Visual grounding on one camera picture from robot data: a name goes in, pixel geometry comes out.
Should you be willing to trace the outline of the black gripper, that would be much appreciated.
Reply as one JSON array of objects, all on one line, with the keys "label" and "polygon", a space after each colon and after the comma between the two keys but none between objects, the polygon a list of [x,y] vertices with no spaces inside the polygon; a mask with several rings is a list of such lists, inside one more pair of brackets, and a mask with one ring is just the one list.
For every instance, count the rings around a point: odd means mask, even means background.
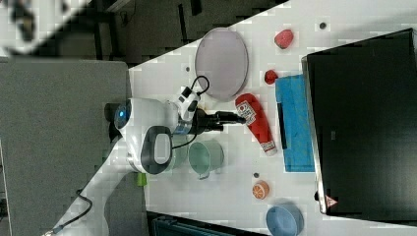
[{"label": "black gripper", "polygon": [[223,130],[223,125],[246,124],[246,119],[228,111],[217,111],[215,114],[206,114],[203,109],[198,108],[192,121],[191,134],[200,135],[204,132]]}]

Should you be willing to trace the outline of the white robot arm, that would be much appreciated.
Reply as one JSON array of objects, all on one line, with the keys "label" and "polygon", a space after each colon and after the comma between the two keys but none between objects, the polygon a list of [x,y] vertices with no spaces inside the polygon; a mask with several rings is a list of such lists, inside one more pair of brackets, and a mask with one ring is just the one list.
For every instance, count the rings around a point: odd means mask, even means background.
[{"label": "white robot arm", "polygon": [[89,182],[77,191],[63,216],[42,236],[108,236],[105,205],[127,174],[164,172],[177,148],[172,141],[175,135],[196,136],[221,131],[225,124],[246,122],[233,112],[207,114],[198,102],[196,98],[166,102],[130,98],[120,104],[114,125],[121,138]]}]

